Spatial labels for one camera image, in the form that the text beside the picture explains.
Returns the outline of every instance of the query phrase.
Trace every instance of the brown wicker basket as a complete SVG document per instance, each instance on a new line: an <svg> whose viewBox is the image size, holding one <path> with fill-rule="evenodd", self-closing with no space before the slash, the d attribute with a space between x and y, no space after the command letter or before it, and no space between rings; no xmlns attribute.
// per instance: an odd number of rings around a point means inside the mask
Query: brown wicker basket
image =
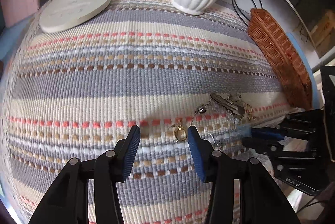
<svg viewBox="0 0 335 224"><path fill-rule="evenodd" d="M279 78L290 106L311 109L312 83L308 72L277 21L264 9L251 9L248 34Z"/></svg>

